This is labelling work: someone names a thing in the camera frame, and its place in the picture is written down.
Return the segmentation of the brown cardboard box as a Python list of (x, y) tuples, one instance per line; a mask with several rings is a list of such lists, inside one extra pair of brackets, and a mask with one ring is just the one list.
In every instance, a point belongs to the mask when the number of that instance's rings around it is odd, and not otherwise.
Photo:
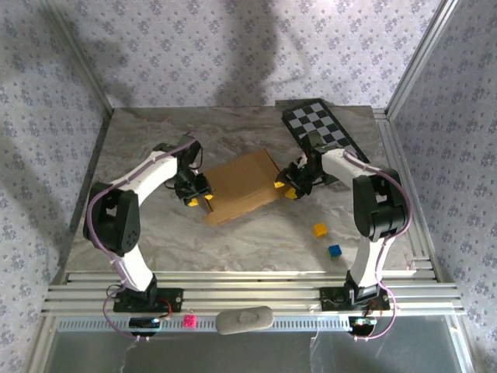
[(280, 168), (267, 150), (259, 149), (203, 173), (213, 197), (205, 201), (208, 225), (221, 225), (284, 197), (289, 187), (278, 183)]

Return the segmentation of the black grey checkerboard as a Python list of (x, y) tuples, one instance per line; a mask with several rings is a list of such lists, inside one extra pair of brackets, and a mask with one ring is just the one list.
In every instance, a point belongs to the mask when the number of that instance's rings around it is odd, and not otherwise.
[(368, 166), (369, 159), (357, 146), (337, 118), (321, 99), (313, 99), (283, 111), (282, 121), (296, 139), (302, 150), (302, 139), (317, 131), (324, 148), (321, 164), (325, 185), (337, 180), (347, 185), (358, 202), (362, 197), (371, 199), (381, 185), (378, 169)]

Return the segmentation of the grey oval stone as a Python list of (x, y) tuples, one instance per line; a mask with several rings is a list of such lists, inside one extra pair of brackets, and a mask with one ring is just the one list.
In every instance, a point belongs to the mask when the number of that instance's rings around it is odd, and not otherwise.
[(220, 312), (215, 319), (215, 328), (219, 334), (226, 336), (268, 329), (273, 323), (273, 310), (268, 306), (259, 306)]

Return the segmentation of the black left electronics board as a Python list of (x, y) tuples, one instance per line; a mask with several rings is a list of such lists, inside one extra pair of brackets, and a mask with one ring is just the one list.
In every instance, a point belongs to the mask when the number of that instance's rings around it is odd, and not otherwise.
[(128, 329), (133, 336), (150, 337), (160, 330), (161, 320), (156, 317), (133, 317), (129, 320)]

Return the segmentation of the black electronics board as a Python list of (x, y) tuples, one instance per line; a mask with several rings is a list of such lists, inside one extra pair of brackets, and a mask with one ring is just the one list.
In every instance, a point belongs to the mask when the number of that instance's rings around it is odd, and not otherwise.
[(128, 329), (133, 336), (150, 337), (160, 330), (161, 320), (156, 317), (133, 317), (129, 320)]
[(349, 317), (349, 333), (357, 337), (369, 337), (376, 329), (377, 319), (374, 317)]

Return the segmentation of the black right electronics board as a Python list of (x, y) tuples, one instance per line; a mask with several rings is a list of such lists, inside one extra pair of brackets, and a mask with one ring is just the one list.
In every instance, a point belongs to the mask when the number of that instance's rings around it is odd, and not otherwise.
[(376, 329), (377, 319), (374, 317), (349, 317), (349, 333), (357, 337), (369, 337)]

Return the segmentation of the grey reflective panel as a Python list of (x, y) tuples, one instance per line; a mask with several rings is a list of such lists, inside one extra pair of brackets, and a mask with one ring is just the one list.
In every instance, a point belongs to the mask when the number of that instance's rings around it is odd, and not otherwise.
[(462, 373), (447, 328), (407, 319), (386, 336), (347, 333), (173, 333), (133, 342), (115, 333), (57, 333), (36, 373)]

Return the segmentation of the aluminium side rail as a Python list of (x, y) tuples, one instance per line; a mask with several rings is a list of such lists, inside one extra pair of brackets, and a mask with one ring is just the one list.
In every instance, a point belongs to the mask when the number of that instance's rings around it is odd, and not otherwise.
[(383, 141), (384, 151), (390, 166), (396, 169), (401, 177), (402, 186), (405, 188), (412, 203), (412, 223), (406, 234), (410, 242), (414, 259), (429, 261), (432, 265), (435, 278), (439, 282), (447, 282), (443, 269), (436, 257), (436, 250), (429, 234), (426, 220), (422, 213), (419, 197), (415, 190), (412, 175), (408, 167), (405, 154), (395, 127), (389, 122), (382, 109), (374, 109), (374, 118)]

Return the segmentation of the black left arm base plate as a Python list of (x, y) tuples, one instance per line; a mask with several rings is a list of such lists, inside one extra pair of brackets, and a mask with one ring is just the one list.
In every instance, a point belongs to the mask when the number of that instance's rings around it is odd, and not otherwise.
[(116, 295), (113, 311), (116, 313), (168, 313), (182, 309), (182, 288), (157, 288), (148, 292), (125, 290)]

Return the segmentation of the aluminium mounting rail frame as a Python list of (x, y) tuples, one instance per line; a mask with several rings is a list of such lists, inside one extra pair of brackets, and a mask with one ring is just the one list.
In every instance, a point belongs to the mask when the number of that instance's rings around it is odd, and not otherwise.
[[(159, 272), (161, 288), (183, 290), (182, 311), (214, 315), (228, 309), (267, 305), (278, 315), (319, 313), (319, 288), (344, 284), (326, 272)], [(97, 315), (117, 277), (110, 273), (72, 272), (64, 284), (51, 285), (42, 312)], [(431, 270), (389, 270), (384, 283), (394, 293), (401, 316), (464, 313), (455, 284), (441, 283)]]

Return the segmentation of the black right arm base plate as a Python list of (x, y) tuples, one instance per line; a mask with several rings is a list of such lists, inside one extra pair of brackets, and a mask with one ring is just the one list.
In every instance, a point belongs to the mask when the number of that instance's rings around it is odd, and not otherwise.
[(355, 298), (352, 288), (319, 288), (319, 301), (323, 312), (344, 311), (387, 311), (391, 309), (389, 297), (380, 289), (370, 295)]

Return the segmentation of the aluminium frame post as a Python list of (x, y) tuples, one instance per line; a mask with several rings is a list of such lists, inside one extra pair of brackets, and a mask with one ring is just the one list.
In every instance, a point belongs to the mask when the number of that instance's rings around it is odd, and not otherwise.
[(460, 2), (461, 0), (440, 0), (408, 67), (384, 109), (388, 120), (394, 120), (398, 115)]
[(43, 14), (47, 17), (54, 32), (59, 37), (80, 79), (89, 90), (93, 102), (97, 105), (102, 115), (110, 119), (113, 115), (113, 106), (107, 98), (95, 69), (86, 57), (86, 53), (83, 51), (83, 44), (76, 37), (69, 18), (64, 14), (64, 11), (55, 0), (39, 0), (39, 2)]

